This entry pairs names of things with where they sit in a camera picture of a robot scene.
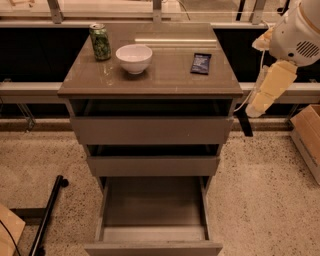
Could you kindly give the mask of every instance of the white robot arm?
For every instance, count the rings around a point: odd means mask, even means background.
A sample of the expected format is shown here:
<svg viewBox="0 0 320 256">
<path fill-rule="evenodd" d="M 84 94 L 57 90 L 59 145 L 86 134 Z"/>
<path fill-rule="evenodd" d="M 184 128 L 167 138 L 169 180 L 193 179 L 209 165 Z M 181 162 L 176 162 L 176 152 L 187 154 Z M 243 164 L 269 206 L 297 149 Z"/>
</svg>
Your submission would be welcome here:
<svg viewBox="0 0 320 256">
<path fill-rule="evenodd" d="M 277 59 L 251 96 L 246 113 L 259 117 L 296 79 L 298 67 L 320 59 L 320 0 L 299 0 L 253 47 Z"/>
</svg>

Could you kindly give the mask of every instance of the drawer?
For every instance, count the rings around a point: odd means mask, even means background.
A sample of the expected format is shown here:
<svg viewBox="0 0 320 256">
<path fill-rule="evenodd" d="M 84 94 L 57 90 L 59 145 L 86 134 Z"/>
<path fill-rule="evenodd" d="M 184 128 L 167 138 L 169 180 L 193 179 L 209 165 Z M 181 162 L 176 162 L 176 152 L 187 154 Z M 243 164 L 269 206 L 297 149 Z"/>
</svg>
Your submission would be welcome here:
<svg viewBox="0 0 320 256">
<path fill-rule="evenodd" d="M 74 117 L 81 144 L 222 144 L 233 118 Z"/>
<path fill-rule="evenodd" d="M 214 256 L 199 177 L 108 179 L 89 255 Z"/>
<path fill-rule="evenodd" d="M 93 176 L 214 176 L 219 157 L 88 157 Z"/>
<path fill-rule="evenodd" d="M 88 146 L 94 176 L 213 176 L 219 145 Z"/>
</svg>

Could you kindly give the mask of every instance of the ceramic bowl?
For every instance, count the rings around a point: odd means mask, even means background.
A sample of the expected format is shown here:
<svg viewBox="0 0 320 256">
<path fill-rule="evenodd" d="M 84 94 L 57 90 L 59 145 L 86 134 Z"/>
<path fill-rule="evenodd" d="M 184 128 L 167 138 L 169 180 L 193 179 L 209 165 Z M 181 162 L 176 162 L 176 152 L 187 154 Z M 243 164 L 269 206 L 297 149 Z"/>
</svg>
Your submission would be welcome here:
<svg viewBox="0 0 320 256">
<path fill-rule="evenodd" d="M 122 68 L 130 74 L 140 74 L 150 65 L 152 50 L 146 45 L 129 44 L 119 48 L 116 56 Z"/>
</svg>

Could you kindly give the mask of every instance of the terrazzo floor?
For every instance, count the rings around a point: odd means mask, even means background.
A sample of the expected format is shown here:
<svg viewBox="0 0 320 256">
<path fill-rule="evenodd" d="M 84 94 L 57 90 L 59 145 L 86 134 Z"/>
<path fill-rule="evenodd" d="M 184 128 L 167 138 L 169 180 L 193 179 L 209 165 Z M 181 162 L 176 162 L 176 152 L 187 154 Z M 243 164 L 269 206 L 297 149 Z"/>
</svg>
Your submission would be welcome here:
<svg viewBox="0 0 320 256">
<path fill-rule="evenodd" d="M 8 208 L 44 207 L 57 175 L 59 194 L 44 238 L 46 255 L 87 255 L 102 194 L 68 120 L 0 119 L 0 202 Z M 320 186 L 288 131 L 232 131 L 208 192 L 210 229 L 220 256 L 320 255 Z M 19 242 L 28 255 L 37 226 Z"/>
</svg>

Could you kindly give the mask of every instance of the green can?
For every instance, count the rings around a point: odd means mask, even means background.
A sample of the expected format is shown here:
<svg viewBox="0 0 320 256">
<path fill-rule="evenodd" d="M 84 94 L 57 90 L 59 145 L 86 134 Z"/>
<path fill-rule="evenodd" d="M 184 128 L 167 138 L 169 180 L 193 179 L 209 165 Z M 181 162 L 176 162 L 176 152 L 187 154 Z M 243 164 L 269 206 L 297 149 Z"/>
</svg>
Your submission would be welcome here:
<svg viewBox="0 0 320 256">
<path fill-rule="evenodd" d="M 89 28 L 92 47 L 96 60 L 107 60 L 111 58 L 111 47 L 105 25 L 92 24 Z"/>
</svg>

